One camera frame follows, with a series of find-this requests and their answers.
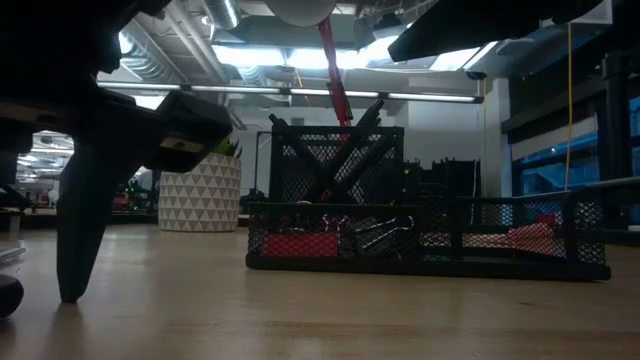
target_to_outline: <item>yellow cable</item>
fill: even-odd
[[[571,23],[567,26],[569,43],[569,139],[567,140],[567,162],[564,172],[564,191],[569,190],[569,165],[571,163],[571,139],[573,138],[573,34]]]
[[[302,78],[300,78],[300,74],[298,74],[298,68],[293,68],[293,71],[295,71],[296,78],[298,78],[298,85],[303,88],[304,85],[302,84]],[[311,107],[311,102],[309,101],[307,95],[304,96],[304,99],[307,100],[307,106]]]

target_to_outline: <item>green plant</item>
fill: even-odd
[[[236,140],[235,143],[231,142],[231,134],[227,135],[218,146],[211,150],[214,154],[220,154],[225,156],[234,156],[240,158],[242,155],[242,146],[240,146],[240,140]]]

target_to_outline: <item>red object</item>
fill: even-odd
[[[564,256],[553,229],[547,224],[533,224],[514,228],[507,232],[507,241],[514,249],[531,251],[538,254]]]
[[[333,43],[331,20],[329,18],[322,20],[320,24],[318,24],[318,30],[322,37],[324,53],[329,62],[329,79],[331,80],[329,86],[331,87],[331,95],[333,97],[333,104],[338,121],[340,122],[340,126],[351,126],[349,122],[347,96],[344,93],[344,88],[341,86],[342,80],[340,79],[340,70],[338,69],[338,62],[336,60],[336,48]]]
[[[262,255],[271,257],[338,256],[338,233],[277,234],[264,239]]]
[[[556,223],[556,216],[554,214],[540,214],[538,215],[538,222],[553,225]]]

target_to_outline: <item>geometric triangle pattern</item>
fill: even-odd
[[[235,231],[240,210],[240,160],[209,154],[191,172],[163,172],[158,223],[161,230]]]

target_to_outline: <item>mesh tray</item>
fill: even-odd
[[[365,137],[362,145],[350,154],[333,178],[338,184],[351,184],[345,189],[348,198],[333,194],[329,202],[386,204],[401,199],[404,181],[403,128],[274,126],[269,180],[270,201],[291,203],[304,200],[313,184],[319,180],[319,174],[296,153],[287,142],[286,136],[283,136],[284,132],[299,137],[322,167],[326,167],[336,156],[349,136]],[[375,158],[375,161],[362,167],[367,158]]]
[[[253,204],[247,265],[258,269],[528,279],[610,278],[601,211],[564,194],[430,197],[422,206]]]

